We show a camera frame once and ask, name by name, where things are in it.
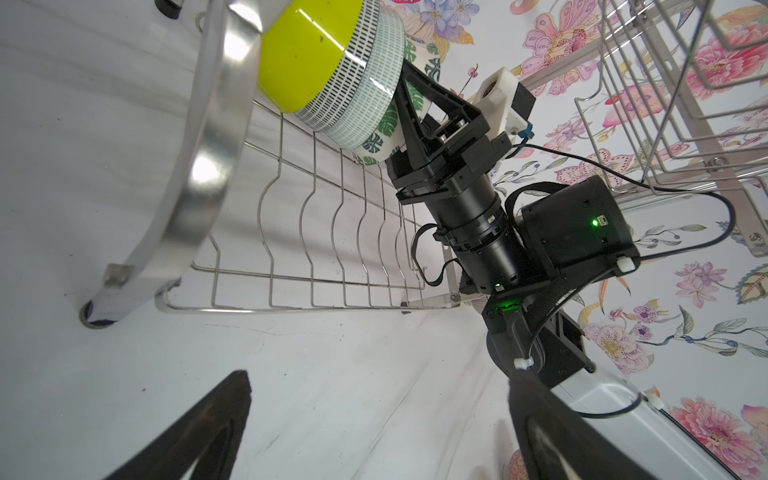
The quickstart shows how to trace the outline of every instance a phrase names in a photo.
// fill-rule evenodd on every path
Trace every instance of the green leaf print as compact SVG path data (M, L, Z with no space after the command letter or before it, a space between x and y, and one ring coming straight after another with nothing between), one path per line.
M372 154L376 154L379 153L383 144L384 142L382 141L382 138L376 132L373 132L371 136L362 143L362 147Z
M424 108L424 95L416 90L416 87L411 85L410 82L408 82L408 93L411 95L411 103L417 112Z
M376 130L387 137L391 137L395 133L395 127L397 127L397 108L395 107L395 102L392 102L386 109L386 113Z
M429 65L424 67L424 73L434 81L440 81L440 59L433 58Z
M416 46L410 41L406 42L405 59L413 63L416 60Z

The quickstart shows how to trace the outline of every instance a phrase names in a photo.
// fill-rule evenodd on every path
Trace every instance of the floral wallpaper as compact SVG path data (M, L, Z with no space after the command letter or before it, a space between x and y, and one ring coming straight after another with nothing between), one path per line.
M440 82L466 98L499 68L528 77L588 45L600 28L596 0L387 0L386 5L403 18L410 40L439 49ZM689 38L698 15L693 9L676 15L675 30ZM706 114L748 107L710 124L723 148L754 149L768 133L768 108L760 109L768 107L763 90L768 44L752 44L768 35L768 8L749 0L715 2L712 15L728 41L750 47L725 48L706 31L692 55L697 70L685 81ZM629 18L626 8L618 9L608 23L616 29ZM681 64L684 51L673 48L674 32L666 25L660 31ZM656 172L700 162L696 144L687 140L690 134L675 115L677 122L667 126L664 141L652 151L671 93L643 43L636 46L637 51L605 62L610 75L604 88L598 89L596 58L536 88L532 143L599 159L636 179L648 161ZM756 80L748 85L707 88L750 78ZM491 177L506 197L522 184L575 184L595 174L603 175L585 162L525 148L500 162ZM624 183L604 178L613 187ZM760 184L746 189L768 219ZM522 194L517 207L541 195ZM706 197L624 214L642 253L704 242L727 224L725 209ZM768 259L753 257L738 229L716 246L644 262L637 272L593 284L565 307L590 340L588 353L602 351L635 385L657 393L683 427L749 480L768 478L766 309ZM517 454L509 478L525 478L520 467Z

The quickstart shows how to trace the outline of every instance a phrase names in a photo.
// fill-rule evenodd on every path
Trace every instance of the dish rack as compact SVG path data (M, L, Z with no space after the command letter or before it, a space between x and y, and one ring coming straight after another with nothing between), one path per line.
M768 232L758 205L761 200L744 188L749 181L768 196L763 178L768 172L768 146L758 143L729 149L721 140L733 132L713 127L718 119L762 111L764 106L750 104L705 113L686 83L688 71L693 69L704 87L755 85L766 75L712 85L694 53L705 31L713 32L728 51L761 45L768 41L768 35L757 42L732 45L710 13L712 0L602 2L598 37L522 83L534 90L597 58L596 92L575 101L587 129L584 106L601 92L614 96L617 115L626 118L630 109L652 111L652 106L645 95L622 97L618 92L650 86L661 99L661 120L656 115L635 115L621 123L621 129L641 164L633 175L648 182L651 189L611 186L617 202L626 210L681 195L658 190L662 186L717 190L735 206L737 226L746 232L743 237L752 254L768 254ZM429 214L423 205L403 208L381 167L360 167L332 142L277 113L267 102L253 99L260 41L266 29L261 21L254 21L259 18L260 1L238 0L237 8L231 6L224 0L209 2L205 15L198 15L198 27L205 19L203 39L184 140L172 178L142 241L125 262L107 266L101 289L81 311L83 323L92 328L109 326L151 298L160 310L184 313L408 311L450 308L479 298L458 291L452 263L446 270L447 281L438 289L426 286L415 272L409 254L411 242L421 223L429 221ZM693 26L690 33L673 23L673 16L678 14L688 16L685 23L687 28ZM600 158L598 140L594 132L588 133ZM675 153L672 147L678 141L691 142L694 151ZM249 160L241 162L236 176L241 151ZM666 151L668 158L662 158L661 151ZM251 188L237 186L246 165L255 168ZM295 184L291 175L308 181L305 187L309 190L292 194ZM241 228L247 231L240 238L241 243L248 243L245 250L242 245L224 246L218 233L221 224L229 221L227 209L218 222L217 218L230 188L229 197L245 195L256 210L247 228ZM325 198L326 190L335 192L335 199L316 201ZM268 203L280 191L288 192L283 196L296 208L278 222L278 227L271 227L264 217L279 210ZM322 209L329 218L318 218L321 210L315 207L319 204L333 206ZM347 209L352 204L362 209L350 215ZM295 222L287 217L294 217ZM240 221L240 226L247 222ZM325 227L320 235L324 241L317 240L322 228L308 227L312 222ZM289 224L296 227L290 235L284 230ZM254 244L260 244L261 249L255 249ZM431 263L425 261L434 265L430 272L452 257L451 250L439 243L424 244L419 258L425 255L432 259ZM248 268L227 265L232 257L240 262L254 256L260 260ZM295 271L282 267L286 258ZM177 288L182 278L184 285ZM238 279L235 286L231 278ZM200 301L209 296L210 301Z
M708 32L728 54L763 45L768 42L768 35L735 45L713 16L713 0L603 1L597 39L522 83L529 89L536 88L596 58L597 90L575 99L595 155L600 158L599 140L585 111L601 93L608 93L617 116L624 120L624 137L641 166L633 177L650 185L650 190L633 185L616 187L602 172L622 210L680 196L658 187L719 191L733 203L737 229L746 233L743 237L750 252L755 257L768 255L766 215L761 213L761 204L768 196L764 178L768 172L768 144L757 141L753 146L742 145L738 149L726 145L729 137L758 134L768 128L722 128L724 120L768 114L763 110L768 108L768 102L752 102L754 96L750 98L768 75L753 74L713 83L707 77L707 66L701 65L697 56ZM744 105L736 102L738 108L713 109L694 95L689 84L697 82L710 91L739 88L743 98L749 100ZM679 142L690 142L695 148L690 153L678 153L674 146ZM760 193L750 194L745 189L746 182L758 186Z

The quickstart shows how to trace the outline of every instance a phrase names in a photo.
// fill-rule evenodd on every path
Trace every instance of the monstera leaf pattern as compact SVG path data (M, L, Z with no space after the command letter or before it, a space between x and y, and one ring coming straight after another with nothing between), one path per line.
M757 267L736 285L736 303L748 303L768 296L768 263Z

